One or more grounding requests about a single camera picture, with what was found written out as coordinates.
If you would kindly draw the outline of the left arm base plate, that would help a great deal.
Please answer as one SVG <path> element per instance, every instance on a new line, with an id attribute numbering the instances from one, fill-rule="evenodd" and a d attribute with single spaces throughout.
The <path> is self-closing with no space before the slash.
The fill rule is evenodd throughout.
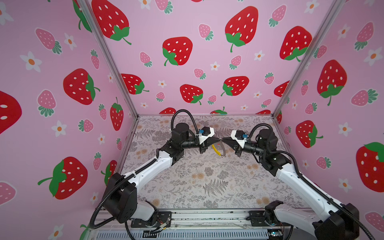
<path id="1" fill-rule="evenodd" d="M 170 227 L 172 221 L 172 212 L 160 211 L 154 212 L 154 215 L 149 220 L 133 219 L 131 228 L 158 228 L 165 224 L 165 227 Z"/>

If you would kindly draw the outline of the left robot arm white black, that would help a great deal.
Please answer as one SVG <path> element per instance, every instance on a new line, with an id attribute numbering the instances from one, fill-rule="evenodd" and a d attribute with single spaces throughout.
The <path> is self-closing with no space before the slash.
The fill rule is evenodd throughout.
<path id="1" fill-rule="evenodd" d="M 215 137 L 215 130 L 210 127 L 192 132 L 186 123 L 171 125 L 171 138 L 156 154 L 138 169 L 125 174 L 111 176 L 103 196 L 102 207 L 120 224 L 128 220 L 141 220 L 153 226 L 157 222 L 159 210 L 147 201 L 138 200 L 139 191 L 164 170 L 175 165 L 184 157 L 186 149 L 198 149 L 202 154 L 211 145 L 220 142 Z"/>

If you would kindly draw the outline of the grey keyring loop yellow tag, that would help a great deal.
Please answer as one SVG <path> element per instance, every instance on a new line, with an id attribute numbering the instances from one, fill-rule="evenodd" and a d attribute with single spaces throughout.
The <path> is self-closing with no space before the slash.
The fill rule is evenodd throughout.
<path id="1" fill-rule="evenodd" d="M 220 156 L 222 158 L 224 158 L 226 156 L 226 148 L 222 142 L 215 143 L 212 145 L 212 147 L 218 156 Z"/>

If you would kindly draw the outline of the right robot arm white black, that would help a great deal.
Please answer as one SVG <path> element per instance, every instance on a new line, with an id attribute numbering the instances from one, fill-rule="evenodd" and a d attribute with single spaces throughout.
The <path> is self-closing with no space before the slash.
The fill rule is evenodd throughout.
<path id="1" fill-rule="evenodd" d="M 300 173 L 294 158 L 277 150 L 278 138 L 271 129 L 262 129 L 255 141 L 243 131 L 233 130 L 222 142 L 235 150 L 237 156 L 251 154 L 274 177 L 293 189 L 313 210 L 313 214 L 293 209 L 282 201 L 265 208 L 266 222 L 282 222 L 297 227 L 318 240 L 356 240 L 360 236 L 359 211 L 352 204 L 344 205 Z"/>

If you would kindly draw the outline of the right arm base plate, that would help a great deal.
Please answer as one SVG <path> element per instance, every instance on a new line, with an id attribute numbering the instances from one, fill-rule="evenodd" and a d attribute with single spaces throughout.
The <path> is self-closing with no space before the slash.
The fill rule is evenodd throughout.
<path id="1" fill-rule="evenodd" d="M 278 221 L 277 217 L 264 210 L 249 211 L 249 215 L 246 217 L 247 221 L 251 222 L 253 227 L 288 227 L 290 224 Z"/>

